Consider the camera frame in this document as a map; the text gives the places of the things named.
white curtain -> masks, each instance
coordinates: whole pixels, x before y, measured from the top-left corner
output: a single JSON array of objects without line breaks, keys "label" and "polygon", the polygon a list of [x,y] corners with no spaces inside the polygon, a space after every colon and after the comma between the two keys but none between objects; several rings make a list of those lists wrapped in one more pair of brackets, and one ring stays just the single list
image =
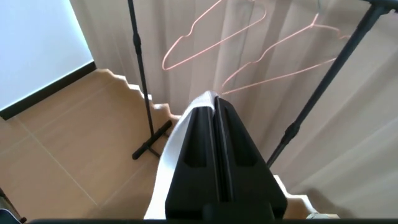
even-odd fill
[{"label": "white curtain", "polygon": [[[141,84],[127,0],[71,0],[99,68]],[[205,90],[257,60],[278,40],[309,25],[316,0],[227,0],[181,41],[171,65],[244,26],[266,18],[219,47],[162,70],[163,56],[216,0],[134,0],[147,85],[155,103],[181,114]],[[370,6],[360,0],[321,0],[317,23],[350,35]],[[270,50],[224,88],[248,85],[336,57],[346,40],[312,28]],[[266,160],[331,64],[294,77],[222,96],[232,102]],[[316,208],[342,217],[398,217],[398,18],[382,16],[272,166],[292,194],[308,194]]]}]

baseboard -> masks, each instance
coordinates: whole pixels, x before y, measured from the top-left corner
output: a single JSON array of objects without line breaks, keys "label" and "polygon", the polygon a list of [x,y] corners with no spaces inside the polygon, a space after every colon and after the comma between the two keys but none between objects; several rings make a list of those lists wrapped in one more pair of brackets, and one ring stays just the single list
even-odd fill
[{"label": "baseboard", "polygon": [[54,83],[44,87],[43,89],[31,94],[30,96],[14,103],[13,105],[3,109],[0,111],[0,117],[7,120],[12,118],[13,116],[21,113],[22,111],[30,108],[31,106],[35,105],[36,103],[46,99],[47,97],[51,96],[52,94],[60,91],[61,89],[65,88],[66,86],[74,83],[75,81],[79,80],[80,78],[84,77],[85,75],[89,74],[90,72],[96,70],[96,65],[94,62],[91,62],[78,70],[72,72],[71,74],[55,81]]}]

pink wire hanger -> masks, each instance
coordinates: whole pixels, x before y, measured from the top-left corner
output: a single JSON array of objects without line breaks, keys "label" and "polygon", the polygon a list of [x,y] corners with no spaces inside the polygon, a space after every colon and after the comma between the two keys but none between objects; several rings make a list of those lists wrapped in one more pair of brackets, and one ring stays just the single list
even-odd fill
[{"label": "pink wire hanger", "polygon": [[208,12],[210,12],[214,7],[216,7],[221,1],[223,1],[223,0],[218,0],[216,3],[214,3],[214,5],[212,5],[210,8],[208,8],[201,16],[198,17],[198,19],[195,20],[195,22],[193,22],[193,24],[192,24],[192,26],[191,26],[190,32],[189,32],[187,35],[182,35],[182,36],[180,36],[180,37],[174,42],[174,44],[171,46],[171,48],[170,48],[170,49],[167,51],[167,53],[164,55],[163,62],[162,62],[162,68],[163,68],[163,70],[170,70],[170,69],[172,69],[172,68],[175,68],[175,67],[177,67],[177,66],[179,66],[179,65],[181,65],[181,64],[183,64],[183,63],[185,63],[185,62],[187,62],[187,61],[189,61],[189,60],[191,60],[191,59],[193,59],[193,58],[195,58],[195,57],[197,57],[197,56],[199,56],[199,55],[205,53],[206,51],[212,49],[213,47],[216,47],[217,45],[220,45],[220,44],[223,43],[224,41],[226,41],[226,40],[228,40],[228,39],[230,39],[230,38],[232,38],[232,37],[238,35],[239,33],[243,32],[243,31],[247,30],[248,28],[250,28],[250,27],[256,25],[256,24],[259,23],[259,22],[261,22],[261,21],[266,17],[266,15],[267,15],[267,11],[264,11],[264,15],[263,15],[259,20],[257,20],[256,22],[253,22],[252,24],[246,26],[245,28],[243,28],[243,29],[241,29],[241,30],[235,32],[234,34],[232,34],[232,35],[230,35],[230,36],[228,36],[228,37],[222,39],[221,41],[219,41],[219,42],[217,42],[217,43],[211,45],[210,47],[206,48],[205,50],[202,50],[201,52],[196,53],[196,54],[192,55],[191,57],[186,58],[186,59],[182,60],[181,62],[176,63],[175,65],[172,65],[172,66],[166,68],[166,67],[165,67],[165,61],[166,61],[167,57],[170,55],[171,51],[174,49],[174,47],[180,42],[180,40],[182,40],[183,38],[189,37],[189,36],[192,34],[193,28],[195,27],[196,23],[197,23],[202,17],[204,17]]},{"label": "pink wire hanger", "polygon": [[[284,41],[286,41],[286,40],[288,40],[288,39],[290,39],[290,38],[296,36],[297,34],[306,31],[307,29],[311,29],[311,28],[313,28],[313,27],[325,28],[325,29],[330,29],[330,30],[337,31],[337,34],[338,34],[338,38],[339,38],[339,39],[344,39],[344,38],[350,37],[350,35],[343,35],[343,36],[341,36],[340,30],[339,30],[338,28],[336,28],[336,27],[326,26],[326,25],[320,25],[320,24],[315,24],[315,22],[316,22],[317,19],[318,19],[318,16],[319,16],[319,13],[317,13],[317,14],[315,15],[315,17],[314,17],[314,19],[313,19],[313,21],[312,21],[312,23],[311,23],[310,25],[308,25],[308,26],[304,27],[303,29],[301,29],[301,30],[299,30],[299,31],[297,31],[297,32],[295,32],[295,33],[293,33],[293,34],[291,34],[290,36],[285,37],[284,39],[282,39],[282,40],[280,40],[280,41],[278,41],[278,42],[272,44],[270,47],[268,47],[268,48],[264,51],[264,53],[261,55],[261,57],[260,57],[258,60],[253,61],[253,62],[248,62],[248,63],[244,64],[242,67],[240,67],[239,69],[237,69],[232,75],[230,75],[230,76],[224,81],[224,83],[222,84],[221,87],[223,88],[233,77],[235,77],[241,70],[243,70],[244,68],[246,68],[248,65],[254,64],[254,63],[258,63],[259,61],[261,61],[262,58],[264,58],[265,54],[266,54],[270,49],[272,49],[272,48],[274,48],[276,45],[278,45],[278,44],[280,44],[280,43],[282,43],[282,42],[284,42]],[[308,68],[304,68],[304,69],[299,70],[299,71],[297,71],[297,72],[292,72],[292,73],[289,73],[289,74],[286,74],[286,75],[282,75],[282,76],[275,77],[275,78],[270,78],[270,79],[267,79],[267,80],[263,80],[263,81],[261,81],[261,82],[257,82],[257,83],[250,84],[250,85],[246,85],[246,86],[243,86],[243,87],[240,87],[240,88],[236,88],[236,89],[233,89],[233,90],[230,90],[230,91],[226,91],[226,92],[223,92],[222,95],[227,95],[227,94],[234,93],[234,92],[236,92],[236,91],[243,90],[243,89],[246,89],[246,88],[250,88],[250,87],[253,87],[253,86],[256,86],[256,85],[264,84],[264,83],[267,83],[267,82],[275,81],[275,80],[278,80],[278,79],[281,79],[281,78],[286,78],[286,77],[289,77],[289,76],[292,76],[292,75],[296,75],[296,74],[299,74],[299,73],[302,73],[302,72],[306,72],[306,71],[308,71],[308,70],[317,68],[317,67],[319,67],[319,66],[321,66],[321,65],[324,65],[324,64],[326,64],[326,63],[332,62],[332,61],[334,61],[334,60],[336,60],[336,58],[333,58],[333,59],[324,61],[324,62],[322,62],[322,63],[319,63],[319,64],[317,64],[317,65],[314,65],[314,66],[311,66],[311,67],[308,67]]]}]

tile floor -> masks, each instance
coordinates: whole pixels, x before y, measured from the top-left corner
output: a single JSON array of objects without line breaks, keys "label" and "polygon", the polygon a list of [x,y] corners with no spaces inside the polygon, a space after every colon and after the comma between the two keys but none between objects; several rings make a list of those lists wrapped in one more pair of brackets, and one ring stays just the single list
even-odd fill
[{"label": "tile floor", "polygon": [[[170,115],[153,109],[154,128]],[[0,187],[37,218],[142,218],[158,160],[131,154],[149,137],[144,100],[97,70],[14,118],[0,118]],[[161,137],[153,148],[162,152]]]}]

clothes rack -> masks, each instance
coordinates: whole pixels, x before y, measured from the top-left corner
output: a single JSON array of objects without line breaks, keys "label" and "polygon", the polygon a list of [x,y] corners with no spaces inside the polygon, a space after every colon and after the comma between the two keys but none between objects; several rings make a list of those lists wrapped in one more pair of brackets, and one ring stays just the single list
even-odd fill
[{"label": "clothes rack", "polygon": [[149,129],[150,129],[150,138],[142,144],[140,148],[138,148],[133,154],[132,154],[132,159],[136,160],[138,159],[142,153],[144,153],[147,149],[153,153],[156,157],[160,157],[160,154],[157,153],[155,150],[151,148],[151,145],[158,140],[162,135],[163,136],[168,136],[166,134],[166,131],[169,129],[169,127],[172,126],[172,121],[168,120],[166,123],[163,124],[162,127],[160,127],[156,132],[154,132],[154,125],[152,123],[152,116],[150,114],[150,105],[149,105],[149,99],[148,99],[148,90],[147,90],[147,84],[146,84],[146,79],[145,79],[145,72],[144,72],[144,62],[142,61],[142,50],[141,50],[141,39],[138,34],[138,28],[137,28],[137,21],[136,21],[136,12],[134,10],[134,3],[132,0],[127,0],[129,4],[129,12],[130,12],[130,19],[131,19],[131,25],[132,25],[132,40],[134,42],[134,47],[136,49],[136,54],[137,54],[137,61],[138,61],[138,67],[139,67],[139,74],[141,77],[141,83],[142,83],[142,90],[144,92],[144,100],[145,100],[145,106],[146,106],[146,111],[147,111],[147,117],[148,117],[148,123],[149,123]]},{"label": "clothes rack", "polygon": [[371,3],[371,7],[363,16],[361,22],[359,22],[354,34],[349,38],[347,44],[343,47],[343,50],[339,53],[336,60],[333,62],[329,71],[323,77],[322,81],[319,83],[312,96],[305,104],[303,110],[297,116],[296,120],[289,125],[285,130],[285,134],[280,140],[279,145],[276,147],[274,152],[271,154],[267,161],[268,167],[275,162],[281,152],[284,150],[286,145],[297,135],[300,130],[300,125],[303,123],[304,119],[311,112],[312,108],[315,106],[317,101],[320,99],[322,94],[328,88],[329,84],[336,77],[337,73],[343,67],[345,62],[348,60],[349,56],[354,52],[355,48],[358,46],[360,41],[366,35],[366,33],[373,27],[380,16],[387,14],[391,10],[398,11],[398,0],[362,0]]}]

